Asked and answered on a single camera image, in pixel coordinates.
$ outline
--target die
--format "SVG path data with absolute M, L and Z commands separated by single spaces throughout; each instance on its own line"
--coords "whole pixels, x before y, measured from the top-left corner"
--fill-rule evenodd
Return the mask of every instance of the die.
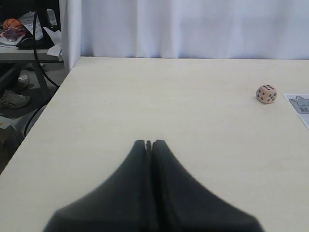
M 274 102 L 278 93 L 275 87 L 270 85 L 262 85 L 256 91 L 256 99 L 265 104 Z

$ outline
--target table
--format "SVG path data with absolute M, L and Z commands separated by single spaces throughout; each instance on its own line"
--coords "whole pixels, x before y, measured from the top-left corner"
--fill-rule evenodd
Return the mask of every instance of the table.
M 38 50 L 38 58 L 40 62 L 46 62 L 46 63 L 51 63 L 51 62 L 59 62 L 57 57 L 50 56 L 47 54 L 46 49 Z M 49 89 L 47 87 L 45 77 L 43 73 L 40 70 L 40 67 L 38 66 L 37 62 L 35 61 L 35 57 L 33 55 L 33 50 L 20 50 L 15 46 L 12 47 L 2 47 L 0 48 L 0 62 L 4 63 L 17 63 L 16 67 L 11 69 L 7 75 L 4 75 L 1 78 L 1 83 L 5 84 L 8 80 L 7 78 L 10 77 L 11 72 L 14 71 L 14 69 L 18 68 L 20 64 L 25 64 L 25 63 L 31 63 L 33 66 L 33 69 L 35 71 L 35 74 L 38 78 L 38 82 L 40 84 L 40 87 L 42 89 L 42 96 L 45 100 L 50 99 L 51 95 L 49 92 Z
M 308 93 L 308 75 L 304 60 L 80 58 L 0 176 L 1 231 L 42 231 L 138 139 L 165 140 L 267 232 L 307 231 L 309 130 L 282 93 Z

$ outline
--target white table surface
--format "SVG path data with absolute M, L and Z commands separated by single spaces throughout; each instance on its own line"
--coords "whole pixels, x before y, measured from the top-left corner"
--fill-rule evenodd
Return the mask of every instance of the white table surface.
M 58 57 L 47 54 L 48 49 L 38 49 L 40 61 L 58 61 Z M 0 47 L 0 62 L 2 61 L 32 61 L 35 60 L 33 50 L 20 50 L 15 46 Z
M 267 232 L 308 231 L 309 130 L 282 96 L 309 93 L 308 76 L 301 60 L 80 58 L 0 176 L 1 232 L 42 231 L 137 139 L 166 140 Z M 263 84 L 273 104 L 255 99 Z

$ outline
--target orange ball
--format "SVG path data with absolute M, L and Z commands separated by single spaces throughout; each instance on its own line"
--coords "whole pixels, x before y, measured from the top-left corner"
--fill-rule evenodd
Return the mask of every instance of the orange ball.
M 18 19 L 9 18 L 3 23 L 3 30 L 12 29 L 16 32 L 19 32 L 19 30 L 23 28 L 24 25 Z

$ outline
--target black cable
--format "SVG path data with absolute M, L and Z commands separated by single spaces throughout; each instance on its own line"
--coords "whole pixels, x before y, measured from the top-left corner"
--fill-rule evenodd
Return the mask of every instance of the black cable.
M 36 29 L 36 23 L 37 23 L 37 16 L 38 16 L 38 12 L 35 11 L 34 12 L 34 18 L 33 18 L 33 53 L 34 53 L 34 58 L 35 58 L 35 61 L 38 63 L 39 65 L 39 68 L 41 70 L 41 72 L 43 73 L 43 75 L 46 77 L 46 79 L 52 83 L 57 89 L 59 88 L 59 85 L 57 85 L 55 82 L 53 82 L 53 80 L 51 80 L 46 72 L 44 71 L 44 69 L 42 68 L 42 66 L 40 65 L 40 61 L 39 61 L 39 58 L 38 58 L 38 53 L 37 53 L 37 49 L 36 49 L 36 40 L 35 40 L 35 29 Z
M 35 11 L 34 13 L 34 18 L 33 18 L 33 53 L 34 53 L 34 58 L 35 58 L 35 61 L 38 63 L 39 67 L 40 67 L 40 70 L 41 72 L 43 73 L 43 75 L 46 77 L 46 79 L 52 83 L 55 87 L 56 87 L 56 92 L 57 90 L 59 89 L 59 86 L 53 82 L 46 74 L 46 72 L 44 71 L 44 69 L 42 68 L 42 66 L 40 65 L 40 61 L 39 61 L 39 58 L 38 58 L 38 53 L 37 53 L 37 49 L 36 49 L 36 41 L 35 41 L 35 28 L 36 28 L 36 23 L 37 23 L 37 15 L 38 15 L 38 12 Z M 25 126 L 25 129 L 24 129 L 24 137 L 27 135 L 27 130 L 28 130 L 28 127 L 31 123 L 31 121 L 33 120 L 33 118 L 36 116 L 36 114 L 45 106 L 49 103 L 49 101 L 51 100 L 52 98 L 50 98 L 49 100 L 45 101 L 42 105 L 40 105 L 39 108 L 36 109 L 36 111 L 31 115 L 30 119 L 28 120 L 26 126 Z

